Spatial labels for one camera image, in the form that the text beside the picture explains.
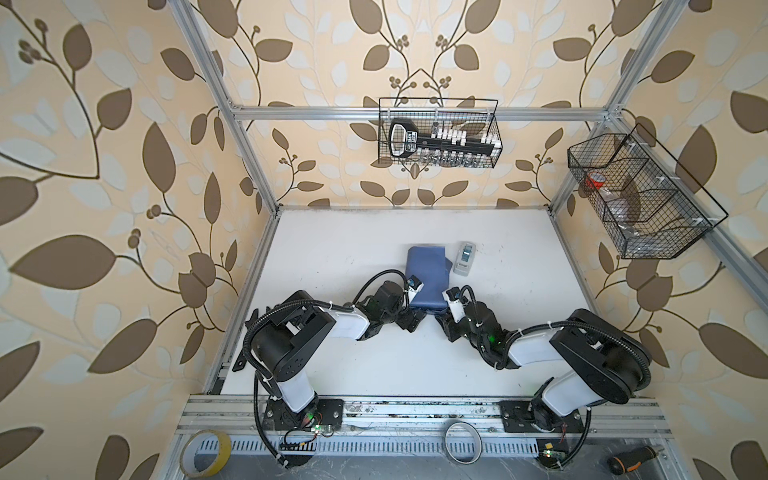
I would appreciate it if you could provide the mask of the blue wrapping paper sheet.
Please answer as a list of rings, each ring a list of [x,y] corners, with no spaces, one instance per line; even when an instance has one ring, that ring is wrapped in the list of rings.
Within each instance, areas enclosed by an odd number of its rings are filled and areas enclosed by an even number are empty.
[[[440,312],[448,308],[443,293],[449,289],[452,262],[444,246],[417,245],[409,248],[405,275],[416,277],[421,290],[410,301],[414,309]]]

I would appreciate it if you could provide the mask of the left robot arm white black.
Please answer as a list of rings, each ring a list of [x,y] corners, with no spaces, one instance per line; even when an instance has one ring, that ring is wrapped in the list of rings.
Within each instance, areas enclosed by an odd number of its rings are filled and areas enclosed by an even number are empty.
[[[408,329],[422,315],[411,301],[424,284],[415,276],[404,285],[386,281],[375,294],[343,305],[313,298],[298,290],[260,315],[254,314],[243,340],[242,353],[274,400],[299,416],[314,408],[317,393],[305,367],[321,344],[330,338],[365,341],[383,326],[396,323]]]

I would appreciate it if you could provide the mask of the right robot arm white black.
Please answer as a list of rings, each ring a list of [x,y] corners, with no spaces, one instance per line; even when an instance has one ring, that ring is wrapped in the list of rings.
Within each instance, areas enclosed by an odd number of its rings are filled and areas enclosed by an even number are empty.
[[[569,370],[539,387],[520,422],[542,432],[566,423],[577,410],[625,404],[651,382],[649,352],[640,342],[587,309],[563,321],[505,330],[483,302],[458,300],[436,314],[449,341],[469,341],[496,370],[516,370],[553,361]]]

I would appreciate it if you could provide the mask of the grey tape dispenser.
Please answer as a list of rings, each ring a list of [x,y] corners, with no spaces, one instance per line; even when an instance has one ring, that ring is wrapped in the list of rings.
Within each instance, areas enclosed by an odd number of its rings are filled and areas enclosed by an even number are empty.
[[[453,264],[453,272],[456,275],[468,276],[476,257],[476,245],[471,242],[464,242],[457,254]]]

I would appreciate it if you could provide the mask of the black adjustable wrench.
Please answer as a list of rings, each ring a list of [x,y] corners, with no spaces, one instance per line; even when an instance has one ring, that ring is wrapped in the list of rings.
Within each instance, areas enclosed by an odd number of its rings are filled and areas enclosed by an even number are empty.
[[[252,311],[250,318],[245,321],[244,324],[244,331],[247,332],[251,326],[258,320],[259,318],[259,309],[256,308]],[[232,372],[239,372],[242,371],[246,365],[248,364],[245,354],[243,353],[243,347],[240,347],[238,350],[237,356],[235,357],[235,360],[232,363],[231,371]]]

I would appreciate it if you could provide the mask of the black tool set in basket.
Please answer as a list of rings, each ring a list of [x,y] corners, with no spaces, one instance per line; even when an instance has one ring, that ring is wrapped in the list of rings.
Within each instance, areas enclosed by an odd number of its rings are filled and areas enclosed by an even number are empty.
[[[479,139],[470,137],[464,130],[432,127],[421,133],[416,125],[407,119],[396,119],[385,136],[385,145],[390,155],[409,158],[414,154],[438,154],[440,157],[484,157],[493,158],[501,153],[502,142],[496,134],[484,133]]]

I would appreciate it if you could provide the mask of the orange black screwdriver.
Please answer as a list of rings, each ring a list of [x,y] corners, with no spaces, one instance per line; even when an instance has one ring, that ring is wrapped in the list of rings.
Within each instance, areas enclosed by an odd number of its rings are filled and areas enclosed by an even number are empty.
[[[609,457],[606,465],[613,475],[625,475],[637,470],[643,463],[655,459],[658,452],[651,446],[642,446]]]

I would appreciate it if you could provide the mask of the yellow tape roll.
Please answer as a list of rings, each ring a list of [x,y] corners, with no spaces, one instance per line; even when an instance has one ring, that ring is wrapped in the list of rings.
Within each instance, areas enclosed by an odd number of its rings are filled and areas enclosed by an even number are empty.
[[[179,458],[179,468],[190,479],[217,475],[233,452],[232,438],[219,430],[201,430],[186,442]]]

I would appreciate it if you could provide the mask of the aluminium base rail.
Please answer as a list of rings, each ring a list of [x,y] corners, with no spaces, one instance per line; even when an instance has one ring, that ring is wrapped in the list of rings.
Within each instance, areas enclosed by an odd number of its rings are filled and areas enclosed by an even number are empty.
[[[258,400],[259,416],[268,431],[289,426],[293,414],[265,397]],[[528,399],[523,397],[406,397],[406,396],[345,396],[321,398],[315,410],[299,416],[297,425],[329,426],[338,433],[438,432],[452,421],[473,425],[480,433],[489,435],[517,434],[524,436],[577,436],[585,430],[584,408],[572,414],[562,425],[552,430],[535,427],[533,414],[527,413]],[[649,398],[632,399],[625,405],[603,404],[593,407],[590,438],[641,439],[672,438],[659,404]],[[214,429],[230,434],[256,433],[253,399],[250,395],[193,395],[187,401],[176,427],[177,434]]]

